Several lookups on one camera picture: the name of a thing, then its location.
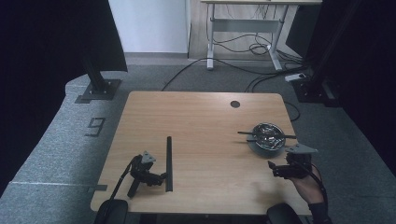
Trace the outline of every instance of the hole in table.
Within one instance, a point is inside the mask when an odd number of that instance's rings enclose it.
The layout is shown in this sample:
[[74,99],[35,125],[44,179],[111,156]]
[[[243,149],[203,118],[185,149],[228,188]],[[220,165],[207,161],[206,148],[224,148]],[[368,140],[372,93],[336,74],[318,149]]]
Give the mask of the hole in table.
[[239,104],[239,102],[237,102],[237,101],[231,101],[231,106],[232,106],[233,108],[238,108],[240,105],[241,105],[241,104]]

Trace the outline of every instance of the desk leg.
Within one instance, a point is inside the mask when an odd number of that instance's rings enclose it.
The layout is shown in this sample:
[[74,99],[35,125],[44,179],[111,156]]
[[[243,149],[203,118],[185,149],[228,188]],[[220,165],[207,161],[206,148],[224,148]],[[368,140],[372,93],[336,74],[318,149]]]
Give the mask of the desk leg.
[[209,46],[207,47],[207,70],[213,70],[213,56],[214,56],[214,45],[213,45],[213,26],[215,25],[215,4],[210,4],[211,16],[209,26]]
[[279,41],[280,33],[282,32],[283,23],[285,23],[286,14],[288,13],[289,5],[283,6],[282,14],[279,19],[279,25],[277,26],[276,33],[274,33],[274,39],[271,45],[268,45],[268,51],[270,53],[271,59],[273,61],[276,70],[282,70],[279,59],[277,58],[276,45]]

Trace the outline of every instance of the table top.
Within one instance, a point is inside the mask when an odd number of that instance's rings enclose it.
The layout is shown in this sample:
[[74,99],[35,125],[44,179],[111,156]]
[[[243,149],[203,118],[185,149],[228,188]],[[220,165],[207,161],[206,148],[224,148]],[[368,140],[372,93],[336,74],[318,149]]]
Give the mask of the table top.
[[[240,106],[231,106],[232,101]],[[173,191],[165,183],[140,184],[128,198],[133,178],[127,175],[116,196],[136,213],[262,215],[286,202],[309,215],[306,202],[289,180],[274,177],[267,161],[256,155],[238,131],[261,122],[294,134],[282,97],[274,93],[133,91],[120,118],[91,208],[109,199],[130,160],[147,151],[156,158],[150,171],[166,171],[166,137],[172,136]],[[297,143],[287,139],[286,146]],[[286,164],[285,153],[270,159]]]
[[235,5],[320,5],[322,0],[201,0],[201,2]]

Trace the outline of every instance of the bowl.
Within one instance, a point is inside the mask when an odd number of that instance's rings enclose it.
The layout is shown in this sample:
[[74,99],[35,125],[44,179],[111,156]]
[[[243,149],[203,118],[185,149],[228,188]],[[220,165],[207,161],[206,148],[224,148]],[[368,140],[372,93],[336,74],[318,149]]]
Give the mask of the bowl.
[[265,134],[281,134],[282,130],[272,123],[260,123],[247,136],[250,148],[258,155],[265,158],[273,158],[282,154],[286,143],[284,137],[265,136]]

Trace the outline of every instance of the white wall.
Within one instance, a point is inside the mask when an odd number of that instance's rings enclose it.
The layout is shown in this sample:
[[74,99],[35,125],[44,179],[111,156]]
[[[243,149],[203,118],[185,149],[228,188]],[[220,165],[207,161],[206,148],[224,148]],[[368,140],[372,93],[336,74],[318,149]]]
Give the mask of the white wall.
[[108,2],[124,52],[188,52],[190,0]]

